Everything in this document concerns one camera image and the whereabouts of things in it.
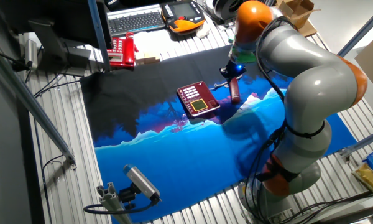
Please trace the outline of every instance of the white wave pattern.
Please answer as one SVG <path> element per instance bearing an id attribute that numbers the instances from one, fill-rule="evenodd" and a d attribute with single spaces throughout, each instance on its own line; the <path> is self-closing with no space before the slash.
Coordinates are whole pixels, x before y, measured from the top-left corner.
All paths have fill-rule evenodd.
<path id="1" fill-rule="evenodd" d="M 283 93 L 286 93 L 286 89 L 281 89 L 281 91 Z M 275 98 L 275 97 L 278 97 L 278 96 L 276 94 L 276 91 L 272 88 L 268 91 L 268 93 L 266 94 L 266 96 L 263 99 L 260 99 L 260 98 L 257 98 L 257 97 L 254 97 L 254 96 L 250 95 L 249 97 L 247 97 L 247 100 L 243 103 L 243 105 L 236 111 L 236 113 L 232 117 L 230 117 L 227 121 L 225 121 L 225 123 L 227 123 L 228 121 L 231 121 L 232 119 L 236 119 L 236 118 L 242 116 L 245 113 L 253 112 L 252 109 L 255 108 L 259 103 L 265 101 L 266 99 Z M 191 124 L 188 121 L 187 124 L 184 125 L 183 130 L 179 132 L 179 134 L 185 133 L 185 132 L 191 132 L 191 131 L 198 131 L 202 128 L 206 128 L 209 125 L 220 126 L 220 124 L 216 124 L 215 122 L 212 122 L 210 120 L 204 120 L 204 121 L 196 123 L 196 124 Z M 137 143 L 139 143 L 143 140 L 154 138 L 154 137 L 157 137 L 157 136 L 160 136 L 161 138 L 163 138 L 163 137 L 165 137 L 169 134 L 175 134 L 175 133 L 171 132 L 171 130 L 176 128 L 176 127 L 177 127 L 177 125 L 173 124 L 171 126 L 165 127 L 159 133 L 156 133 L 155 131 L 152 131 L 152 130 L 146 131 L 144 133 L 138 133 L 137 136 L 129 142 L 122 142 L 122 143 L 120 143 L 120 145 L 117 145 L 117 146 L 97 147 L 97 148 L 95 148 L 95 150 L 114 149 L 114 148 L 118 148 L 119 146 L 133 145 L 133 144 L 137 144 Z"/>

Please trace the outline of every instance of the metal rod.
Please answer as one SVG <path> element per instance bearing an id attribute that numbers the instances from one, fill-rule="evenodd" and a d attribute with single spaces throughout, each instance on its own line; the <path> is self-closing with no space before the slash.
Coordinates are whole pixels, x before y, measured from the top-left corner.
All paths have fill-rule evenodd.
<path id="1" fill-rule="evenodd" d="M 349 40 L 349 42 L 338 52 L 338 55 L 345 57 L 348 52 L 373 28 L 373 16 L 362 26 L 362 28 Z"/>
<path id="2" fill-rule="evenodd" d="M 111 66 L 109 64 L 109 55 L 106 51 L 107 47 L 105 44 L 105 37 L 104 32 L 102 30 L 101 20 L 99 19 L 99 12 L 96 0 L 88 0 L 88 6 L 90 7 L 91 18 L 93 19 L 99 49 L 101 50 L 102 58 L 104 60 L 104 70 L 105 72 L 110 72 Z"/>
<path id="3" fill-rule="evenodd" d="M 340 156 L 341 157 L 347 157 L 347 156 L 351 155 L 351 153 L 357 151 L 358 149 L 361 149 L 361 148 L 367 146 L 368 144 L 370 144 L 372 142 L 373 142 L 373 134 L 371 134 L 370 136 L 360 140 L 355 145 L 348 146 L 347 148 L 344 148 L 344 149 L 340 150 L 340 152 L 339 152 Z"/>
<path id="4" fill-rule="evenodd" d="M 12 70 L 11 66 L 0 56 L 0 77 L 5 79 L 22 104 L 29 110 L 37 122 L 41 125 L 47 135 L 51 138 L 58 149 L 63 153 L 70 164 L 75 164 L 75 157 L 70 152 L 68 145 L 63 140 L 50 118 L 44 112 L 39 102 L 34 98 L 26 84 Z"/>

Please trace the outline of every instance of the monitor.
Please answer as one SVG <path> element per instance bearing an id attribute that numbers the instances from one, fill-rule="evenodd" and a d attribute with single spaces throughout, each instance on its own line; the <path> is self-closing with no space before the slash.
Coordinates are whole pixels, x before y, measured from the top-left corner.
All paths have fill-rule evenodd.
<path id="1" fill-rule="evenodd" d="M 108 9 L 103 0 L 96 3 L 106 49 L 111 49 Z M 90 44 L 99 48 L 87 0 L 0 0 L 0 12 L 16 34 L 36 33 L 44 47 L 39 70 L 83 76 L 91 51 L 74 47 Z"/>
<path id="2" fill-rule="evenodd" d="M 112 38 L 108 27 L 104 1 L 97 1 L 107 49 Z M 93 20 L 87 0 L 0 0 L 0 10 L 9 28 L 16 34 L 34 32 L 31 19 L 47 19 L 53 30 L 64 39 L 90 44 L 98 48 Z"/>

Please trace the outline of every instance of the printed backdrop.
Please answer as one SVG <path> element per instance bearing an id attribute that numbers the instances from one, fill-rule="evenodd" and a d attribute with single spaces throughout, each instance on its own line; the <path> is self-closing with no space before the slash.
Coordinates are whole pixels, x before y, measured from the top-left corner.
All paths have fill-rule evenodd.
<path id="1" fill-rule="evenodd" d="M 123 174 L 133 164 L 159 189 L 163 202 L 131 214 L 134 222 L 179 211 L 247 176 L 258 148 L 284 119 L 280 98 L 254 65 L 239 81 L 241 103 L 229 89 L 213 91 L 221 107 L 204 118 L 189 118 L 177 88 L 205 81 L 223 82 L 229 47 L 138 66 L 131 72 L 94 74 L 82 79 L 86 113 L 104 185 L 130 186 Z M 272 74 L 286 93 L 291 78 Z M 338 115 L 327 118 L 333 140 L 326 154 L 355 143 Z M 263 155 L 263 164 L 269 155 Z M 149 204 L 142 194 L 137 208 Z"/>

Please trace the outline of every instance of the metal grating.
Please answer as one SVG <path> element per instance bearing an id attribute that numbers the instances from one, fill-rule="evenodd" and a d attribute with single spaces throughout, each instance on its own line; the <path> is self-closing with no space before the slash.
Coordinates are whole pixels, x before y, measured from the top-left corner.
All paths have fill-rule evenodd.
<path id="1" fill-rule="evenodd" d="M 230 44 L 228 37 L 234 35 L 234 28 L 226 29 L 223 26 L 216 26 L 210 19 L 206 21 L 206 24 L 210 26 L 210 34 L 207 37 L 199 39 L 194 35 L 176 36 L 177 41 L 168 42 L 170 47 L 168 45 L 164 47 L 168 50 L 160 53 L 161 59 L 166 60 Z M 327 49 L 317 34 L 308 37 L 308 40 Z M 91 63 L 90 69 L 85 73 L 85 75 L 91 75 L 94 71 L 102 69 L 98 63 L 102 62 L 102 56 L 99 50 L 93 49 L 91 46 L 85 47 L 93 50 L 91 58 L 95 62 Z M 39 73 L 32 75 L 28 86 L 32 93 L 36 93 L 53 78 L 55 81 L 52 85 L 78 80 L 78 78 L 69 76 Z M 107 215 L 96 216 L 83 212 L 85 205 L 98 203 L 95 187 L 102 185 L 102 180 L 96 162 L 80 84 L 73 83 L 51 89 L 39 97 L 38 101 L 72 148 L 78 166 L 77 169 L 71 170 L 66 166 L 67 163 L 64 163 L 64 159 L 60 158 L 49 164 L 44 173 L 39 171 L 46 223 L 111 223 L 111 219 Z M 357 140 L 361 140 L 373 133 L 371 111 L 363 99 L 354 107 L 340 112 L 339 115 L 352 135 Z M 33 117 L 30 116 L 30 118 L 36 163 L 38 166 L 43 166 L 49 159 L 59 156 L 60 151 L 42 131 L 39 124 L 35 125 Z M 338 154 L 320 159 L 322 178 L 308 190 L 289 196 L 288 200 L 292 204 L 292 211 L 289 212 L 289 215 L 317 202 L 348 197 L 365 191 L 365 188 L 352 176 L 351 172 L 372 151 L 373 143 L 354 152 L 349 164 L 345 164 Z M 42 182 L 43 175 L 47 181 L 47 198 Z M 237 197 L 237 186 L 233 185 L 179 212 L 144 223 L 222 224 L 252 223 L 252 220 Z"/>

